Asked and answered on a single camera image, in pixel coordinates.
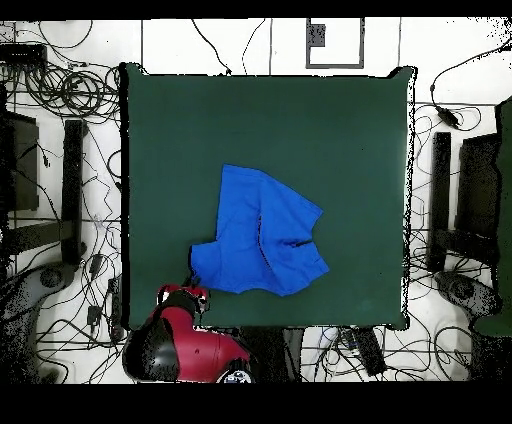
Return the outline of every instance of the green table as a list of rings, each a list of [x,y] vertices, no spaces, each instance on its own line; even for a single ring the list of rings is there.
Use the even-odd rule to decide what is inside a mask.
[[[324,210],[313,237],[330,271],[284,298],[212,290],[204,325],[403,328],[413,81],[412,68],[388,78],[209,77],[144,75],[122,65],[130,327],[150,314],[161,284],[189,274],[189,247],[215,239],[221,170],[229,163],[260,169]]]

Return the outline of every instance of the blue shirt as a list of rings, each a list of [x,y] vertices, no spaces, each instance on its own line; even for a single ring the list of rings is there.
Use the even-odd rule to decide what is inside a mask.
[[[192,246],[204,287],[286,296],[329,271],[312,229],[322,210],[264,172],[224,165],[216,241]]]

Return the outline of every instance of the white floor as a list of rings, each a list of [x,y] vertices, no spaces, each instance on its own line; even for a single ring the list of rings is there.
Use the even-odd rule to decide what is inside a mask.
[[[483,60],[474,61],[446,73],[436,84],[435,100],[449,103],[450,108],[466,108],[460,110],[464,118],[464,128],[472,128],[478,123],[475,107],[482,114],[481,122],[469,132],[451,130],[444,124],[439,124],[436,112],[428,103],[430,99],[430,84],[433,78],[454,64],[486,50],[501,45],[507,38],[507,28],[498,19],[475,18],[367,18],[365,42],[365,68],[361,71],[352,70],[322,70],[305,69],[305,19],[284,18],[254,18],[248,20],[197,20],[196,23],[202,33],[217,48],[221,60],[232,70],[233,74],[244,74],[244,66],[248,74],[256,75],[293,75],[293,74],[368,74],[375,76],[388,75],[397,65],[412,65],[418,67],[416,82],[417,102],[417,133],[416,153],[420,143],[423,144],[417,165],[413,174],[413,229],[428,228],[427,211],[430,176],[419,168],[428,172],[430,168],[431,137],[434,131],[450,131],[452,133],[452,172],[458,169],[458,149],[464,138],[495,132],[493,105],[505,100],[512,94],[512,53],[504,52],[489,56]],[[247,48],[247,42],[254,29],[252,41]],[[11,23],[0,26],[0,41],[12,39],[15,35],[17,41],[41,40],[41,33],[37,23],[18,22],[16,34],[10,28]],[[42,29],[47,39],[58,46],[72,46],[80,41],[87,33],[90,21],[43,22]],[[217,61],[210,46],[195,31],[190,20],[153,20],[153,21],[94,21],[87,39],[76,48],[58,49],[67,57],[86,63],[101,64],[109,67],[120,62],[142,63],[149,73],[208,73],[218,74],[225,69]],[[48,59],[54,64],[66,67],[66,60],[49,51]],[[91,70],[98,75],[105,76],[106,68],[88,66],[81,68]],[[47,152],[50,167],[42,163],[38,170],[39,184],[45,188],[51,198],[57,213],[61,209],[61,180],[62,180],[62,140],[63,125],[59,117],[38,107],[31,96],[22,86],[14,98],[10,98],[11,110],[35,117],[40,128],[39,143]],[[103,124],[89,125],[90,134],[85,138],[84,151],[84,182],[93,178],[83,189],[85,205],[83,208],[83,239],[89,246],[84,259],[88,259],[95,240],[97,246],[101,244],[106,235],[109,243],[104,243],[102,253],[112,254],[113,262],[109,264],[105,273],[93,283],[96,297],[102,299],[105,293],[107,280],[118,275],[121,270],[121,259],[116,254],[120,250],[120,193],[114,186],[114,178],[108,173],[105,161],[121,147],[119,131],[116,123],[109,121]],[[112,171],[121,172],[119,155],[112,160]],[[456,208],[456,182],[457,175],[453,175],[451,219],[453,220]],[[12,215],[12,227],[31,225],[54,220],[52,209],[45,194],[40,192],[40,207],[35,212],[18,212]],[[411,249],[421,247],[423,242],[415,240]],[[35,254],[43,249],[24,252],[15,259],[14,268],[19,271],[32,260]],[[54,247],[38,255],[32,266],[55,260],[60,254],[59,247]],[[449,258],[447,267],[453,267],[457,258]],[[476,269],[480,264],[467,263],[465,268]],[[425,275],[419,269],[412,270],[413,277]],[[489,273],[485,270],[479,277],[481,281],[490,284]],[[82,283],[79,278],[66,290],[51,296],[45,302],[45,307],[59,304],[51,309],[43,310],[38,321],[38,331],[44,332],[57,319],[73,319],[78,328],[86,325],[87,305],[81,293]],[[423,378],[425,380],[446,380],[445,374],[439,369],[433,354],[433,345],[428,342],[434,334],[446,326],[460,326],[467,328],[467,320],[462,310],[444,301],[435,290],[435,282],[425,277],[413,282],[409,289],[409,311],[411,313],[411,326],[407,331],[393,332],[380,329],[376,331],[382,343],[386,362],[396,370],[389,370],[384,374],[387,380],[412,380]],[[100,370],[92,377],[92,383],[132,383],[124,374],[121,359],[113,349],[95,347],[87,349],[87,339],[77,331],[67,326],[61,331],[63,323],[53,327],[53,333],[46,335],[39,343],[42,356],[51,356],[50,359],[65,364],[69,368],[66,383],[83,383],[91,378],[91,374],[100,365]],[[327,355],[324,365],[320,366],[315,376],[315,366],[318,355],[329,345],[329,338],[333,330],[321,327],[308,328],[303,343],[302,374],[308,381],[359,381],[369,379],[362,371],[360,376],[353,371],[362,367],[357,359],[350,359],[352,365],[339,360],[335,352]],[[99,340],[108,340],[106,325],[100,326]],[[64,343],[73,338],[73,344]],[[454,351],[469,360],[471,341],[459,331],[445,331],[438,341],[439,346],[451,352]],[[455,359],[448,360],[441,355],[445,373],[454,380],[463,380],[467,377],[467,370]],[[61,372],[59,381],[64,378]]]

